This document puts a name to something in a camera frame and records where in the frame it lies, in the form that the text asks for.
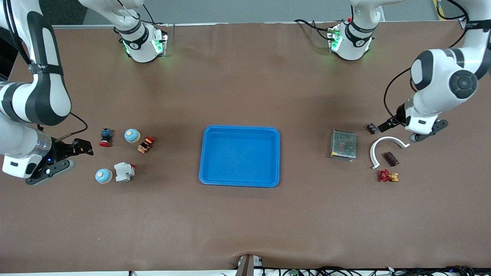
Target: perforated metal box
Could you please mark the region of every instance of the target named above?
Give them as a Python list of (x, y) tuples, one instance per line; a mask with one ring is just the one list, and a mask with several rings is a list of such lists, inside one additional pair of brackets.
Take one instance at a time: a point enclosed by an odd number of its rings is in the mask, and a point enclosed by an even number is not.
[(331, 140), (331, 158), (352, 162), (356, 158), (356, 134), (334, 129)]

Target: white robotic arm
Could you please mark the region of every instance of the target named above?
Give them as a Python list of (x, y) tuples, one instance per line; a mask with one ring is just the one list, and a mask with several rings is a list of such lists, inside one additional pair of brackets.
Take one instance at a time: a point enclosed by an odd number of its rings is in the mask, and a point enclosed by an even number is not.
[(330, 50), (346, 60), (357, 60), (368, 50), (372, 35), (382, 19), (382, 6), (405, 0), (350, 0), (351, 21), (343, 21), (327, 34)]
[[(67, 145), (27, 125), (59, 124), (70, 113), (71, 101), (63, 80), (55, 34), (43, 17), (39, 2), (3, 0), (1, 3), (0, 27), (11, 32), (33, 75), (31, 83), (0, 83), (0, 154), (5, 155), (2, 170), (28, 178), (28, 184), (37, 184), (72, 168), (74, 163), (65, 160), (67, 157), (93, 153), (87, 141), (75, 139)], [(26, 44), (28, 56), (18, 37)]]
[(79, 0), (85, 7), (104, 16), (123, 38), (127, 54), (137, 62), (150, 62), (165, 56), (167, 33), (141, 21), (134, 9), (144, 0)]
[(414, 132), (413, 142), (434, 135), (446, 126), (438, 115), (474, 95), (478, 80), (491, 66), (489, 48), (491, 1), (454, 0), (467, 13), (465, 42), (461, 48), (422, 52), (411, 66), (411, 78), (418, 90), (397, 109), (396, 115), (381, 124), (381, 132), (399, 124)]

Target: white electrical component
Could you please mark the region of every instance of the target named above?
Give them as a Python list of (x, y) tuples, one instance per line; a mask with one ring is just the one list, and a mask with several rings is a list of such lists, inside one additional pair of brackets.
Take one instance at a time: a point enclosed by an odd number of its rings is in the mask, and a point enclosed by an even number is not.
[(114, 165), (116, 170), (116, 182), (128, 182), (135, 175), (135, 165), (125, 162)]

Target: cable clip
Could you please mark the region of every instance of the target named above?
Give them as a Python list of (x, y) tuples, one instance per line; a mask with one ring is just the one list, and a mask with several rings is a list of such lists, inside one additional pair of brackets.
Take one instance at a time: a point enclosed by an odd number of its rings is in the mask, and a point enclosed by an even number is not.
[(63, 75), (63, 67), (51, 64), (28, 64), (29, 72), (34, 74), (58, 74)]

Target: gray wall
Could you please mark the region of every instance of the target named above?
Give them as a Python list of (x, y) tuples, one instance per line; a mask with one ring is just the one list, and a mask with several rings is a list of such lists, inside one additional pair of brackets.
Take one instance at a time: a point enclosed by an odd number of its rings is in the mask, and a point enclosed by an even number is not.
[[(295, 19), (334, 21), (351, 15), (348, 0), (146, 0), (155, 22), (256, 23)], [(384, 7), (388, 21), (438, 20), (432, 0), (407, 0)], [(137, 10), (149, 20), (143, 8)], [(88, 10), (84, 24), (108, 24)]]

